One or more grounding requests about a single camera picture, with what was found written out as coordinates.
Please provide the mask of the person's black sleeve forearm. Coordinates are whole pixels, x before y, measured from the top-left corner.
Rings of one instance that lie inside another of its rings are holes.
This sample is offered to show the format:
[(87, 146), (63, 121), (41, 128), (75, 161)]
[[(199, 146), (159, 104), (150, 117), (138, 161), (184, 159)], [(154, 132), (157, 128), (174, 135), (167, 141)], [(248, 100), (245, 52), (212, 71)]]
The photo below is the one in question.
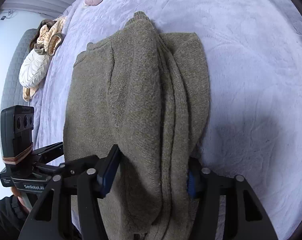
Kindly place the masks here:
[(15, 240), (28, 217), (29, 211), (19, 198), (12, 195), (0, 200), (0, 240)]

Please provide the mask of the person's left hand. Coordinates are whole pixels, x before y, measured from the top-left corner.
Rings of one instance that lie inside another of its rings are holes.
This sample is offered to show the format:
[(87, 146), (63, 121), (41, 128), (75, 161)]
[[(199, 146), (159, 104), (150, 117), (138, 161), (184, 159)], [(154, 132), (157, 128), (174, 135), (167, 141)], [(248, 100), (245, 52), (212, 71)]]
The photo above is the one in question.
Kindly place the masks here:
[(16, 187), (11, 187), (12, 193), (18, 198), (20, 204), (26, 213), (30, 213), (32, 210), (31, 203), (25, 193), (21, 193)]

